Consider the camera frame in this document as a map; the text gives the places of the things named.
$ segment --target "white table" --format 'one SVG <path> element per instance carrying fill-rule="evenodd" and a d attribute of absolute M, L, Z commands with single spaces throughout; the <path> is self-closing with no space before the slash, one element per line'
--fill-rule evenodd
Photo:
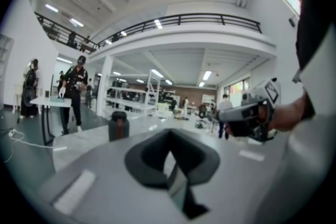
<path fill-rule="evenodd" d="M 69 108 L 71 107 L 71 99 L 70 98 L 64 98 L 63 102 L 55 102 L 50 99 L 50 97 L 38 97 L 30 101 L 31 104 L 40 105 L 42 107 L 41 112 L 41 125 L 42 125 L 42 136 L 43 136 L 43 142 L 45 145 L 50 144 L 54 140 L 54 135 L 51 134 L 50 128 L 49 128 L 49 108 L 51 106 L 56 106 L 60 108 L 60 115 L 61 115 L 61 122 L 63 127 L 63 134 L 68 134 L 68 128 L 64 120 L 64 113 L 63 108 Z M 44 118 L 44 112 L 46 111 L 47 114 L 47 130 L 48 134 L 51 137 L 50 140 L 47 141 L 46 138 L 46 132 L 45 132 L 45 118 Z"/>

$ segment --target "balcony railing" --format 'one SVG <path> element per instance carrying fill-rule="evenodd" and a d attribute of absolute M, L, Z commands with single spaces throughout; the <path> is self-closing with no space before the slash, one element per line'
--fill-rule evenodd
<path fill-rule="evenodd" d="M 161 27 L 163 28 L 166 26 L 198 23 L 234 25 L 237 27 L 247 28 L 262 34 L 260 29 L 260 23 L 254 20 L 217 13 L 189 13 L 165 16 L 133 25 L 102 40 L 98 43 L 98 48 L 104 47 L 106 44 L 111 44 L 112 42 L 115 42 L 121 38 L 125 38 L 130 35 L 142 33 L 153 29 L 158 29 Z"/>
<path fill-rule="evenodd" d="M 69 38 L 72 30 L 42 16 L 41 14 L 35 13 L 35 15 L 40 22 L 43 30 L 46 32 L 47 36 L 51 40 L 55 40 L 73 49 L 87 52 L 89 54 L 95 51 L 95 49 L 98 47 L 96 43 L 86 39 L 86 37 L 83 37 L 77 33 L 75 33 L 75 36 L 74 34 L 72 34 L 72 37 L 74 37 L 74 39 L 72 39 L 71 37 Z"/>

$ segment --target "shelf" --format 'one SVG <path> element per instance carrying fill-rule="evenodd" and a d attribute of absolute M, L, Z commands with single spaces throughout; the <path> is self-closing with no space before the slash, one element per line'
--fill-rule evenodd
<path fill-rule="evenodd" d="M 135 108 L 135 109 L 140 109 L 140 110 L 151 110 L 151 109 L 155 109 L 154 105 L 146 105 L 143 103 L 139 103 L 139 102 L 134 102 L 134 101 L 129 101 L 129 100 L 124 100 L 124 99 L 120 99 L 120 98 L 111 98 L 111 97 L 105 97 L 106 101 L 110 101 L 112 103 L 117 103 L 117 104 L 122 104 L 124 106 L 129 106 L 131 108 Z"/>
<path fill-rule="evenodd" d="M 146 93 L 146 91 L 144 91 L 144 90 L 137 90 L 137 89 L 131 89 L 131 88 L 109 87 L 109 89 L 118 90 L 118 91 L 125 91 L 125 92 Z"/>

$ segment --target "white shelving unit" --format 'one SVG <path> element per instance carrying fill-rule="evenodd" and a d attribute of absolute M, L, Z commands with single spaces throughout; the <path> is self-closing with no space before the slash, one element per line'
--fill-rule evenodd
<path fill-rule="evenodd" d="M 131 108 L 134 108 L 135 110 L 139 110 L 140 114 L 142 116 L 147 116 L 150 113 L 153 113 L 156 115 L 156 109 L 158 107 L 158 101 L 159 101 L 159 94 L 154 90 L 153 82 L 156 82 L 157 89 L 160 88 L 160 82 L 161 79 L 155 75 L 151 70 L 149 71 L 148 75 L 140 75 L 140 74 L 123 74 L 121 76 L 118 75 L 110 75 L 110 77 L 118 77 L 118 78 L 144 78 L 147 77 L 147 91 L 144 90 L 138 90 L 138 89 L 131 89 L 131 88 L 119 88 L 119 87 L 109 87 L 109 89 L 115 90 L 114 98 L 113 97 L 105 97 L 106 101 L 129 106 Z M 145 94 L 145 100 L 144 103 L 141 102 L 135 102 L 130 100 L 124 100 L 122 98 L 118 98 L 118 92 L 120 91 L 128 91 L 128 92 L 137 92 L 137 93 L 143 93 Z M 154 104 L 149 104 L 151 101 L 150 95 L 154 96 Z"/>

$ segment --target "hand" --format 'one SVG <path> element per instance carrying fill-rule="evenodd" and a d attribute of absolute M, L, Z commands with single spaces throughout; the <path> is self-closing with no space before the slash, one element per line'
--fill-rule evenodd
<path fill-rule="evenodd" d="M 58 96 L 60 98 L 64 98 L 64 95 L 65 95 L 65 87 L 62 87 L 62 88 L 59 89 Z"/>

